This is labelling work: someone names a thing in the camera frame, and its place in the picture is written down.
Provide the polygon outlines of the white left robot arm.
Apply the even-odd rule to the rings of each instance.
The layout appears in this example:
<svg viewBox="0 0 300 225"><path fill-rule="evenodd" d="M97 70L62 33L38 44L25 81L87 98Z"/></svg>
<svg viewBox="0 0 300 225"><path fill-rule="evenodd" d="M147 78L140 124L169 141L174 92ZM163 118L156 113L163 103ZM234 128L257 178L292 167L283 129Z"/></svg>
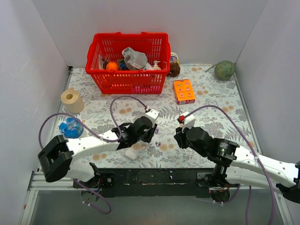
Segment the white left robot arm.
<svg viewBox="0 0 300 225"><path fill-rule="evenodd" d="M139 141L150 143L157 127L158 114L146 113L134 123L123 123L120 131L111 129L99 137L66 139L55 136L38 154L45 180L55 182L64 177L78 179L96 187L100 176L92 164L81 162L87 156L126 149Z"/></svg>

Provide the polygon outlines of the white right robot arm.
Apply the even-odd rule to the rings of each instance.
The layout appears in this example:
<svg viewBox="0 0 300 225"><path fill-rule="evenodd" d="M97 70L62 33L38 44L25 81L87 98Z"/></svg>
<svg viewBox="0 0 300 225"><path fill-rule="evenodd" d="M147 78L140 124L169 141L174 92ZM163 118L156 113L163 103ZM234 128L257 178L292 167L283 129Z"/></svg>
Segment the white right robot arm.
<svg viewBox="0 0 300 225"><path fill-rule="evenodd" d="M216 165L212 173L199 179L201 187L245 184L268 189L271 184L285 199L300 202L299 163L255 157L248 149L226 139L213 138L200 127L178 127L175 132L174 139L180 148L191 148Z"/></svg>

